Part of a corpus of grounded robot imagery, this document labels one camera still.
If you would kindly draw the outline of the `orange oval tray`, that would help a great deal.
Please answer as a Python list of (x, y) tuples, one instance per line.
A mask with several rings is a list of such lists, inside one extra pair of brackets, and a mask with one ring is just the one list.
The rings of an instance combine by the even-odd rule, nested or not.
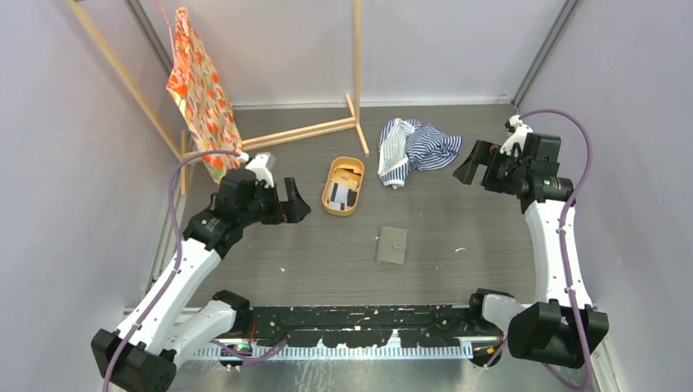
[(352, 215), (359, 202), (363, 177), (364, 164), (358, 158), (335, 158), (321, 197), (325, 211), (333, 216)]

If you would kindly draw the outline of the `gold credit card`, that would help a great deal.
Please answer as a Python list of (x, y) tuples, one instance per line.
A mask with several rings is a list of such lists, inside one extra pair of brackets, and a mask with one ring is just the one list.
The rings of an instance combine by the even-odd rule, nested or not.
[(331, 181), (338, 185), (346, 186), (348, 189), (356, 191), (361, 185), (362, 175), (354, 169), (339, 167), (332, 174)]

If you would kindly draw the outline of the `grey card holder wallet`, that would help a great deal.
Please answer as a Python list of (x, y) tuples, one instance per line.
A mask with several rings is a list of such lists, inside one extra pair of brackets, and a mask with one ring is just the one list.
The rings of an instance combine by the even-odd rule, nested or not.
[(379, 230), (375, 261), (403, 265), (407, 252), (407, 230), (382, 226)]

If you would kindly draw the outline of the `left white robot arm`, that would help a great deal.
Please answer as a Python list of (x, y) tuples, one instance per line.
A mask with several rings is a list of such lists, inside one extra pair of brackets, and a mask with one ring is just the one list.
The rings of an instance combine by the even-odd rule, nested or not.
[(177, 369), (222, 334), (244, 336), (253, 324), (248, 299), (217, 292), (185, 322), (176, 320), (199, 285), (238, 243), (250, 225), (296, 224), (311, 213), (292, 177), (287, 200), (256, 169), (226, 174), (210, 203), (177, 235), (174, 257), (140, 304), (113, 330), (99, 330), (91, 348), (103, 390), (166, 391)]

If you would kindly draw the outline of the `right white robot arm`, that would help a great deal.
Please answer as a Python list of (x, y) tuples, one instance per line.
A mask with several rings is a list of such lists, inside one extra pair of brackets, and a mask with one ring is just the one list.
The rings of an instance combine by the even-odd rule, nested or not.
[(454, 177), (469, 185), (484, 166), (485, 190), (520, 201), (534, 254), (534, 303), (524, 306), (509, 293), (479, 288), (470, 297), (467, 326), (482, 336), (500, 329), (516, 359), (578, 369), (608, 333), (609, 319), (594, 309), (581, 276), (575, 187), (558, 175), (560, 147), (560, 137), (540, 133), (530, 133), (508, 153), (479, 140)]

